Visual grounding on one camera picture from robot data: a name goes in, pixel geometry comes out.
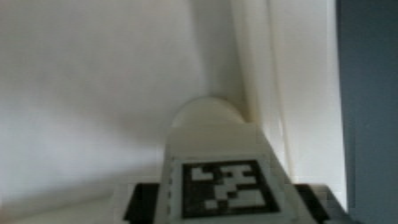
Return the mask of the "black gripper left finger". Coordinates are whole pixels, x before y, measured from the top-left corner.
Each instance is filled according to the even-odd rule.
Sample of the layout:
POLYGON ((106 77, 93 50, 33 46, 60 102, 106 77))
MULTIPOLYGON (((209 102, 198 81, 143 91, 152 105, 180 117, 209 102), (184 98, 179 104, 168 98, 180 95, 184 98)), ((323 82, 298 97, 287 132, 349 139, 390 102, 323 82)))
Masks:
POLYGON ((127 224, 154 223, 157 189, 157 183, 138 183, 134 186, 122 216, 127 224))

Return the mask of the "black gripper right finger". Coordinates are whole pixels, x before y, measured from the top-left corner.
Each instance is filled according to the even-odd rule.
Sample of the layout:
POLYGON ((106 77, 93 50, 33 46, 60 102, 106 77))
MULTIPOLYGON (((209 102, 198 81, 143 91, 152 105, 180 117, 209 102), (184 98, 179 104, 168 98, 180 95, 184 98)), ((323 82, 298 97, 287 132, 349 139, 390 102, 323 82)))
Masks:
POLYGON ((299 183, 294 189, 315 224, 342 224, 344 211, 328 187, 299 183))

